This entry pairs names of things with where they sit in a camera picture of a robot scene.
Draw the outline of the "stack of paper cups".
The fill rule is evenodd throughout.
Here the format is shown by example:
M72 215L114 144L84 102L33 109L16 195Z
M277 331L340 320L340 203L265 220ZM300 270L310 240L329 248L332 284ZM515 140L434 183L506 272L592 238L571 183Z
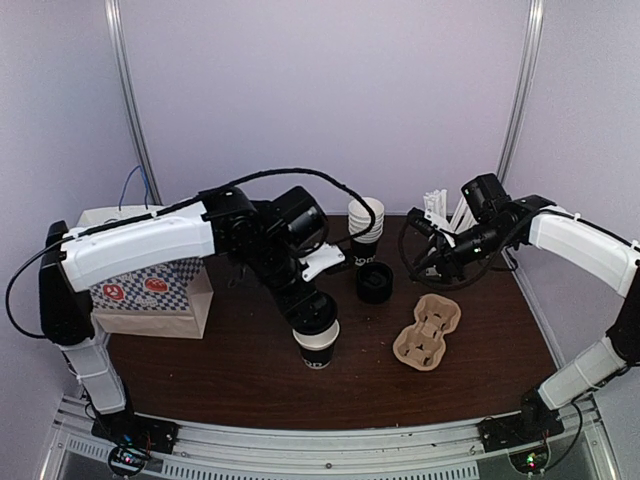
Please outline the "stack of paper cups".
M384 229L383 203L372 197L364 197L363 201L374 214L373 220L369 211L359 201L352 200L348 205L348 228L352 236L351 255L357 267L375 260Z

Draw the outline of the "stack of black lids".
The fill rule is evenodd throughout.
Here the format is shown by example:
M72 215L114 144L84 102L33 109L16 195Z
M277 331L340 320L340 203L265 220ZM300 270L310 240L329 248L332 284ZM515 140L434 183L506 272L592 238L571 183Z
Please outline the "stack of black lids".
M367 304L382 304L393 293L394 274L383 262L371 262L362 265L356 272L356 294Z

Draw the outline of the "black paper coffee cup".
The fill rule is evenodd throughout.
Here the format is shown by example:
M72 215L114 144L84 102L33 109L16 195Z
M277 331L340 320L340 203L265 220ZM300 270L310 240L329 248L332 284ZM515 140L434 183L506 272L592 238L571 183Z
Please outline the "black paper coffee cup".
M304 335L296 330L292 335L298 344L305 365L314 370L326 368L332 360L335 342L340 334L340 324L335 320L325 331L315 335Z

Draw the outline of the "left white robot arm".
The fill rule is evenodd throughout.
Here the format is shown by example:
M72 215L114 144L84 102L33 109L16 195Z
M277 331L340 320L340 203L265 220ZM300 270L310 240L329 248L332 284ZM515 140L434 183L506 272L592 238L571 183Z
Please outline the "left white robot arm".
M315 277L343 259L328 244L298 253L326 225L316 200L296 186L272 201L251 201L236 187L136 217L90 228L52 225L38 273L44 337L71 364L106 429L123 444L144 424L134 415L109 354L96 340L92 286L121 274L187 258L228 255L249 267L271 293L302 352L327 353L340 333L337 305Z

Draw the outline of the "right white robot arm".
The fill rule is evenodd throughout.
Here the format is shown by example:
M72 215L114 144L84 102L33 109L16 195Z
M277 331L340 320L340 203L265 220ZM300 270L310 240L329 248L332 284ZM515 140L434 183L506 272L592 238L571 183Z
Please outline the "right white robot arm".
M580 267L611 287L624 302L604 337L535 388L525 410L513 419L519 440L535 440L558 410L610 378L639 364L639 247L539 195L512 199L494 174L483 174L461 189L475 225L455 233L444 218L420 209L409 224L423 234L427 248L409 267L439 291L464 288L481 278L467 277L468 264L493 263L507 247L531 245Z

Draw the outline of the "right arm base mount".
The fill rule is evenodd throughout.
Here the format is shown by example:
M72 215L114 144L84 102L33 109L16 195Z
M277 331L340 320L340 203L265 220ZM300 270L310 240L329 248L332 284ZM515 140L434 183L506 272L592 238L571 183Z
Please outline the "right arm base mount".
M486 417L477 424L486 452L541 442L562 434L564 425L557 409L549 409L536 391L521 398L520 411L503 417Z

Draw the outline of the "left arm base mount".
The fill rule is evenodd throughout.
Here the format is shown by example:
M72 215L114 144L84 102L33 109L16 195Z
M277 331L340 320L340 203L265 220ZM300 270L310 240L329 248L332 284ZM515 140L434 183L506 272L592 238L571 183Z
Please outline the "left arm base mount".
M179 426L134 413L129 406L114 414L93 413L93 436L142 454L172 454Z

